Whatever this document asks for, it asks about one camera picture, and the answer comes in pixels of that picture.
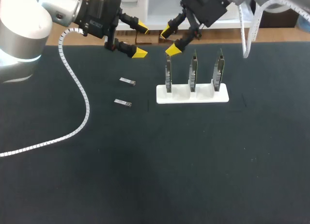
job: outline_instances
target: black mat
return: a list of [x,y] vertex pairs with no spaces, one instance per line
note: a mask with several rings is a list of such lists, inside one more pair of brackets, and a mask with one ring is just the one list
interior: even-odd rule
[[[90,120],[70,140],[0,159],[0,224],[308,224],[310,44],[255,44],[247,60],[240,45],[190,46],[173,83],[187,82],[194,49],[209,82],[220,47],[230,102],[199,105],[156,103],[163,47],[144,47],[145,60],[65,47]],[[63,136],[84,114],[47,47],[33,77],[0,85],[0,152]]]

